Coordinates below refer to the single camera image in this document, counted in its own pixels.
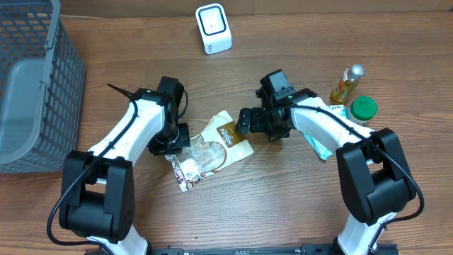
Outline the brown snack packet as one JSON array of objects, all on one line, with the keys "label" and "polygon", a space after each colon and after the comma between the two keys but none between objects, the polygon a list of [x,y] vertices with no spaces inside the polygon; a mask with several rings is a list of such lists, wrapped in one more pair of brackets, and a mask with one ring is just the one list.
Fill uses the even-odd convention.
[{"label": "brown snack packet", "polygon": [[214,115],[190,146],[167,155],[180,189],[186,192],[203,179],[252,155],[246,137],[235,131],[236,123],[227,111]]}]

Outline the grey plastic mesh basket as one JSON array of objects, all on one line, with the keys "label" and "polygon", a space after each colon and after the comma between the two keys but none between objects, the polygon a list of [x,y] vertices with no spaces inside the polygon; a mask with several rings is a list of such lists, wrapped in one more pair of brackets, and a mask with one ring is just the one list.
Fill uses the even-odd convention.
[{"label": "grey plastic mesh basket", "polygon": [[86,69],[57,0],[1,0],[1,172],[58,171],[76,149]]}]

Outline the silver round ball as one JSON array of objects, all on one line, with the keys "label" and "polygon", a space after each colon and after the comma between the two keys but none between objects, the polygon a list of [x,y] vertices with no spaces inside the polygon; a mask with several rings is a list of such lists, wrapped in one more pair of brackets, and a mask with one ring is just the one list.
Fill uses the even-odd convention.
[{"label": "silver round ball", "polygon": [[350,94],[355,90],[365,70],[362,65],[354,64],[347,68],[330,94],[329,100],[333,105],[344,104]]}]

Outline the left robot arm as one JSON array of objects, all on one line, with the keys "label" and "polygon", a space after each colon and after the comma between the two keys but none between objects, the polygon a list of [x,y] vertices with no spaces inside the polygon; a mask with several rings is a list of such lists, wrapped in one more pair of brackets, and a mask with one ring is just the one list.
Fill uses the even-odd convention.
[{"label": "left robot arm", "polygon": [[188,125],[179,109],[187,91],[176,78],[164,76],[157,89],[118,90],[129,99],[126,114],[89,151],[73,150],[64,159],[61,197],[47,220],[80,237],[75,245],[95,245],[103,254],[150,254],[149,241],[134,227],[133,168],[142,152],[172,155],[190,146]]}]

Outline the white barcode scanner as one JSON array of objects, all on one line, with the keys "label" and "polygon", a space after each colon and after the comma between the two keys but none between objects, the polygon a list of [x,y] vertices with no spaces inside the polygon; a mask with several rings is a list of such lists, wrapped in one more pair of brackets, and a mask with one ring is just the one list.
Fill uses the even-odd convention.
[{"label": "white barcode scanner", "polygon": [[202,44],[207,55],[229,50],[232,47],[232,34],[221,4],[200,6],[195,12]]}]

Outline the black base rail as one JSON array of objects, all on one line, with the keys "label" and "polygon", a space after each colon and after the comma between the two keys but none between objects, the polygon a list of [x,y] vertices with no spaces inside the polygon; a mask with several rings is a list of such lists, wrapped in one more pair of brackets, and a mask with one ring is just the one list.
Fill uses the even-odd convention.
[{"label": "black base rail", "polygon": [[303,244],[300,247],[268,247],[260,249],[152,249],[152,255],[328,255],[332,244]]}]

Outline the green lid white jar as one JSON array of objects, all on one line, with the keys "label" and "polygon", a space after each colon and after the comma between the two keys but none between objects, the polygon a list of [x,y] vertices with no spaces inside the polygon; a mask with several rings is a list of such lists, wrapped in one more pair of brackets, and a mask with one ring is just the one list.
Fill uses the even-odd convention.
[{"label": "green lid white jar", "polygon": [[364,125],[377,114],[378,106],[376,101],[368,96],[356,98],[347,111],[349,120],[359,125]]}]

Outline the teal white snack packet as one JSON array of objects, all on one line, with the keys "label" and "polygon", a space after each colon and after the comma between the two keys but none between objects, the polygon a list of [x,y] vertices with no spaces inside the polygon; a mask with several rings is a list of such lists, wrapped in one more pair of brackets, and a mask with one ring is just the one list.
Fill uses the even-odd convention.
[{"label": "teal white snack packet", "polygon": [[318,140],[314,139],[311,135],[302,133],[307,142],[312,146],[315,153],[318,154],[319,158],[326,161],[329,157],[333,155],[326,147],[324,147]]}]

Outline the teal tissue pack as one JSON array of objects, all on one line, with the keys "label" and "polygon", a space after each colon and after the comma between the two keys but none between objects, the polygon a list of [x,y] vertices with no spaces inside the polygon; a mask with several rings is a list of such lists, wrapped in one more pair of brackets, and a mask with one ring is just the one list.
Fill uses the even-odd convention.
[{"label": "teal tissue pack", "polygon": [[329,105],[328,106],[336,115],[347,119],[347,110],[344,105]]}]

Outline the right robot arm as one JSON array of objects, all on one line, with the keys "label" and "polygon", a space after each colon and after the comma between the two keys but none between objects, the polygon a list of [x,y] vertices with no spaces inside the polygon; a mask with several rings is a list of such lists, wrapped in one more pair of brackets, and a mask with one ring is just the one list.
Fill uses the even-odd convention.
[{"label": "right robot arm", "polygon": [[335,153],[340,189],[349,211],[345,227],[330,244],[303,244],[301,254],[398,254],[395,244],[379,238],[406,204],[423,198],[411,176],[401,143],[389,128],[374,131],[332,111],[312,90],[296,90],[279,69],[260,80],[261,105],[243,108],[236,131],[263,133],[268,141],[287,138],[292,130],[311,135]]}]

